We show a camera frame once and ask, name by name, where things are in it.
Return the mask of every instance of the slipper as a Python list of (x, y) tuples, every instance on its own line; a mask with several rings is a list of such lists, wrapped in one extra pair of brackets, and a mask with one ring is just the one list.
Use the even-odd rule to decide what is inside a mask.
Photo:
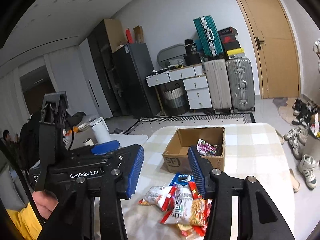
[(284, 137), (281, 135), (281, 133), (279, 133), (277, 130), (276, 130), (276, 133), (277, 133), (277, 135), (278, 135), (278, 137), (279, 137), (279, 140), (280, 140), (280, 143), (281, 144), (284, 144)]
[(297, 193), (300, 189), (300, 182), (297, 181), (296, 177), (293, 174), (293, 170), (290, 168), (290, 178), (291, 178), (291, 183), (292, 183), (292, 187), (293, 187), (293, 192)]

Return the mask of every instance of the hand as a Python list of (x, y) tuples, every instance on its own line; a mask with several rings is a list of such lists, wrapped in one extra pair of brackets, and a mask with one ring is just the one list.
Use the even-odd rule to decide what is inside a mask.
[(45, 191), (34, 191), (32, 198), (36, 203), (40, 215), (45, 219), (50, 217), (52, 211), (58, 205), (58, 201)]

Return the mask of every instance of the gray suitcase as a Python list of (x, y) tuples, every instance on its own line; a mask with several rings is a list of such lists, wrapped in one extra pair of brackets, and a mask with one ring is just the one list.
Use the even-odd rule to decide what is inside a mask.
[(227, 60), (227, 71), (234, 112), (254, 111), (254, 85), (250, 60), (246, 57)]
[(213, 110), (232, 108), (229, 79), (224, 59), (204, 62)]

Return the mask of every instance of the black refrigerator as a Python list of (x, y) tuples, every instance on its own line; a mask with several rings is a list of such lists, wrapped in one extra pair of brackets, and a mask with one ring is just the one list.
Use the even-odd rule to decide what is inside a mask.
[(145, 77), (153, 65), (145, 43), (129, 43), (113, 53), (116, 71), (123, 88), (124, 99), (134, 118), (152, 117), (160, 112), (154, 87), (148, 87)]

